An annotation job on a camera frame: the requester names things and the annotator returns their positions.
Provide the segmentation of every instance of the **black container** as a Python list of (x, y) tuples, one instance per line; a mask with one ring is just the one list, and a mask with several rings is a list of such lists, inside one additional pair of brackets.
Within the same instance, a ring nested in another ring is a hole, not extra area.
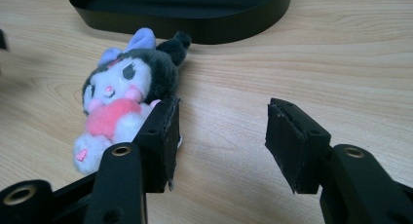
[(193, 43), (222, 44), (256, 35), (276, 23), (290, 0), (70, 0), (95, 29), (134, 34), (151, 28), (158, 38), (176, 31)]

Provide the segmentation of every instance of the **black ear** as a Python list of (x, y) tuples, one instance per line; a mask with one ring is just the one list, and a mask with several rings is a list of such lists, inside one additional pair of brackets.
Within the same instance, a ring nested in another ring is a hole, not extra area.
[(167, 53), (173, 64), (178, 66), (186, 57), (186, 52), (191, 45), (191, 37), (184, 32), (177, 32), (172, 39), (159, 44), (156, 49)]

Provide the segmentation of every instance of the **black object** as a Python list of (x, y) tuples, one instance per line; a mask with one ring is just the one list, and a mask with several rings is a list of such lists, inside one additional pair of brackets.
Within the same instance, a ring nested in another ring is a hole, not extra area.
[(293, 192), (323, 190), (325, 223), (413, 223), (413, 191), (366, 150), (330, 147), (330, 134), (293, 103), (271, 99), (266, 146)]
[(99, 171), (52, 193), (31, 180), (0, 193), (0, 223), (147, 223), (146, 193), (171, 189), (179, 99), (159, 102), (132, 143), (109, 147)]
[(290, 0), (70, 0), (95, 29), (134, 34), (151, 28), (167, 39), (176, 31), (198, 44), (222, 44), (256, 35), (276, 23)]
[(6, 34), (0, 29), (0, 49), (7, 50)]

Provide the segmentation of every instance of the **light wood tabletop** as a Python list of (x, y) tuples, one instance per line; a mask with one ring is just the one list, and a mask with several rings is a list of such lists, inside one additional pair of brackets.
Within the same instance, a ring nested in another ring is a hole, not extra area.
[[(56, 190), (82, 177), (82, 85), (131, 36), (89, 28), (68, 0), (0, 0), (0, 29), (0, 190), (30, 179)], [(174, 190), (148, 194), (149, 223), (323, 222), (319, 194), (293, 195), (264, 145), (271, 97), (413, 187), (413, 0), (291, 0), (256, 36), (193, 44), (179, 79)]]

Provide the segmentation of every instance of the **plush toy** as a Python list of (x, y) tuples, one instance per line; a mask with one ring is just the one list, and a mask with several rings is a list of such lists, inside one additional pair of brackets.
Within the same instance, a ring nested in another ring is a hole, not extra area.
[(127, 48), (106, 50), (83, 86), (85, 131), (76, 139), (74, 163), (83, 174), (97, 171), (104, 150), (131, 142), (154, 106), (175, 95), (178, 69), (191, 44), (178, 32), (156, 46), (152, 30), (139, 29)]

